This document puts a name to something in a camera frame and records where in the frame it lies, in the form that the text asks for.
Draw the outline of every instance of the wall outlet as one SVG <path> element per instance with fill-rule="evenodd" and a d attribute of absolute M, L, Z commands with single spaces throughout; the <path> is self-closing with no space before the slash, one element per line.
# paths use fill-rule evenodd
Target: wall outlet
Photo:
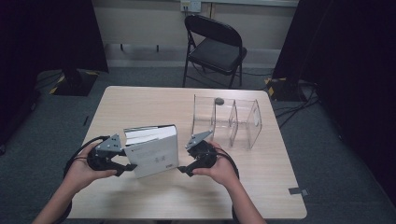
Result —
<path fill-rule="evenodd" d="M 180 1 L 180 11 L 201 12 L 201 1 Z"/>
<path fill-rule="evenodd" d="M 191 1 L 191 12 L 201 12 L 200 1 Z"/>
<path fill-rule="evenodd" d="M 191 1 L 180 1 L 180 11 L 190 11 Z"/>

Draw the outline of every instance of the clear plastic organizer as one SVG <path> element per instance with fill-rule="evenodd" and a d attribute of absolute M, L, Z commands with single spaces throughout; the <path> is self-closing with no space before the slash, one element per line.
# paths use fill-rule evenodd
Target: clear plastic organizer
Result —
<path fill-rule="evenodd" d="M 207 140 L 223 148 L 252 149 L 261 130 L 257 100 L 194 96 L 191 134 L 213 131 Z"/>

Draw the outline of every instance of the forearm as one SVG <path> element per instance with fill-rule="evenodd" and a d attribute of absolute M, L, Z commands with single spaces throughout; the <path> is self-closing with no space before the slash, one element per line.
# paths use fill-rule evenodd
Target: forearm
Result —
<path fill-rule="evenodd" d="M 67 206 L 75 196 L 76 191 L 68 187 L 66 183 L 55 191 L 46 206 L 41 210 L 33 221 L 34 224 L 54 223 L 62 216 Z"/>
<path fill-rule="evenodd" d="M 233 201 L 236 216 L 242 224 L 266 223 L 239 180 L 235 180 L 226 189 Z"/>

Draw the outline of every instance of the gray carpet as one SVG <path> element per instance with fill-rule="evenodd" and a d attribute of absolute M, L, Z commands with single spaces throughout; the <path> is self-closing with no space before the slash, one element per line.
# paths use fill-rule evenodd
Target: gray carpet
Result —
<path fill-rule="evenodd" d="M 270 74 L 268 69 L 244 69 Z M 189 73 L 205 80 L 191 68 Z M 65 162 L 81 146 L 107 86 L 181 87 L 183 68 L 110 68 L 97 78 L 87 97 L 50 95 L 50 77 L 37 83 L 42 92 L 35 111 L 7 143 L 0 157 L 0 223 L 30 223 L 62 181 Z M 48 77 L 51 72 L 39 78 Z M 244 75 L 236 89 L 264 90 L 268 76 Z M 217 79 L 224 84 L 228 80 Z M 222 88 L 211 83 L 212 88 Z M 187 80 L 186 87 L 208 88 Z M 273 102 L 276 114 L 300 103 Z M 278 119 L 283 124 L 290 116 Z M 396 211 L 370 171 L 338 138 L 326 112 L 315 104 L 297 112 L 281 128 L 297 181 L 308 189 L 308 215 L 302 220 L 269 223 L 396 223 Z M 100 223 L 66 220 L 65 223 Z"/>

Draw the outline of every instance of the table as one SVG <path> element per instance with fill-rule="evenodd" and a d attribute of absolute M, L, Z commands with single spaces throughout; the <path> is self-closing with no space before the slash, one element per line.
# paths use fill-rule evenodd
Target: table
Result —
<path fill-rule="evenodd" d="M 228 150 L 240 179 L 264 218 L 304 218 L 306 209 L 290 159 L 264 91 L 108 87 L 93 117 L 84 143 L 124 128 L 160 124 L 177 126 L 179 165 L 193 158 L 184 146 L 191 137 L 194 94 L 258 100 L 262 131 L 252 149 Z M 124 157 L 113 161 L 124 163 Z M 134 179 L 133 174 L 99 179 L 78 193 L 69 218 L 100 219 L 231 219 L 226 189 L 207 176 L 188 177 L 178 169 Z"/>

